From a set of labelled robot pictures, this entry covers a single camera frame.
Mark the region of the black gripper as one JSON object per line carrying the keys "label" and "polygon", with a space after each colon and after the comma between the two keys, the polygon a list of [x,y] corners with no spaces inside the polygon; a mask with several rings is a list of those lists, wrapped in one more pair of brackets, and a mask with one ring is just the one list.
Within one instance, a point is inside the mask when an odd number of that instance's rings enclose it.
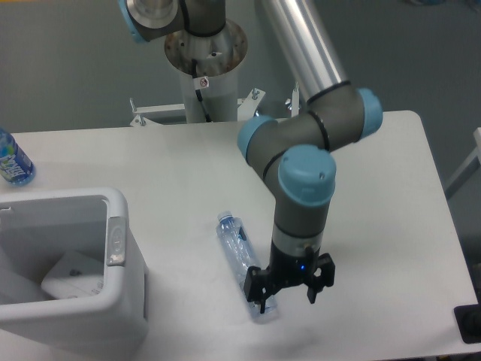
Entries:
{"label": "black gripper", "polygon": [[266,269],[250,266],[244,281],[244,294],[247,301],[258,306],[259,313],[265,314],[271,306],[268,300],[280,288],[307,285],[307,298],[310,304],[325,287],[334,285],[335,264],[329,253],[319,255],[319,249],[311,246],[304,249],[301,256],[291,256],[271,243],[270,261]]}

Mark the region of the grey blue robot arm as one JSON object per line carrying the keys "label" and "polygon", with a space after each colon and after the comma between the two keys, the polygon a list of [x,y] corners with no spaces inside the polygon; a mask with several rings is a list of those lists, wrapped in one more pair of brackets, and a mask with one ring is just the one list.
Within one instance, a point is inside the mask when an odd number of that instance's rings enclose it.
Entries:
{"label": "grey blue robot arm", "polygon": [[[335,265],[321,243],[336,164],[331,152],[374,134],[383,121],[379,99],[350,83],[311,1],[263,1],[275,35],[298,82],[306,110],[279,121],[254,116],[237,146],[275,199],[270,260],[260,268],[241,221],[222,215],[218,238],[251,315],[275,309],[279,291],[300,285],[307,298],[334,283]],[[180,73],[186,120],[231,121],[237,116],[235,72],[247,54],[243,29],[223,1],[121,1],[119,9],[138,42],[165,41]]]}

